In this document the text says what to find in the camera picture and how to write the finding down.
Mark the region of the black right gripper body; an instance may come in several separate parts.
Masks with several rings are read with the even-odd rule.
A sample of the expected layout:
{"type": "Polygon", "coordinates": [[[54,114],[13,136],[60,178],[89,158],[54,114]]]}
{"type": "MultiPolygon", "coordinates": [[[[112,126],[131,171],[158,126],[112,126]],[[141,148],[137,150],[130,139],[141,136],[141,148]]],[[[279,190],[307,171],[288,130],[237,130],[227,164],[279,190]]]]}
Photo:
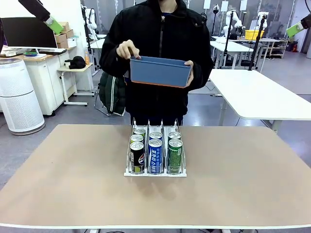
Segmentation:
{"type": "Polygon", "coordinates": [[[301,19],[300,23],[303,29],[310,28],[311,27],[311,15],[307,15],[306,17],[301,19]]]}

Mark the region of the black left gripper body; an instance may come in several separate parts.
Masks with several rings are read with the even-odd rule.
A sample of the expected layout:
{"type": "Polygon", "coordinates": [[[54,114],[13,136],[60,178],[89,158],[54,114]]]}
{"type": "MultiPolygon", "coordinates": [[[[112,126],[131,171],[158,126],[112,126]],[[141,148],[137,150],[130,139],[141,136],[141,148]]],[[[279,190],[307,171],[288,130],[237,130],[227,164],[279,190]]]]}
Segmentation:
{"type": "Polygon", "coordinates": [[[42,2],[39,0],[18,0],[18,2],[32,15],[42,22],[47,22],[50,18],[50,13],[45,9],[42,2]]]}

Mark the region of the person's right hand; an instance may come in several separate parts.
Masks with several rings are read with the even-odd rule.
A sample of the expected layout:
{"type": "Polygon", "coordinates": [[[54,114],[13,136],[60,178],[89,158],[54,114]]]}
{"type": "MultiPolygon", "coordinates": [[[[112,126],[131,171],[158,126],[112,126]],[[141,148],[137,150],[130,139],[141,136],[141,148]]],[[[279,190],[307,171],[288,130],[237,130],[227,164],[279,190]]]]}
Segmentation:
{"type": "Polygon", "coordinates": [[[136,59],[141,59],[139,49],[135,47],[132,40],[123,41],[116,49],[117,55],[125,60],[134,56],[136,59]]]}

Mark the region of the person's left hand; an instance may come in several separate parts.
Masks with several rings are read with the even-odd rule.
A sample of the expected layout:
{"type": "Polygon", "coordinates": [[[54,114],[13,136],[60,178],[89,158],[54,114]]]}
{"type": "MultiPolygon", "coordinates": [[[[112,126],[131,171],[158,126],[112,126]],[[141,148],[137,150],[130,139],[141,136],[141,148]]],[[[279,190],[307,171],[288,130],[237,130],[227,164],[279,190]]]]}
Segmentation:
{"type": "Polygon", "coordinates": [[[184,63],[184,65],[190,67],[190,75],[189,75],[187,84],[186,84],[186,86],[185,86],[185,87],[188,87],[188,86],[190,86],[190,84],[191,84],[191,82],[193,81],[193,78],[194,78],[194,74],[193,74],[193,66],[194,66],[194,63],[193,63],[193,61],[188,60],[188,61],[186,61],[186,62],[184,63]]]}

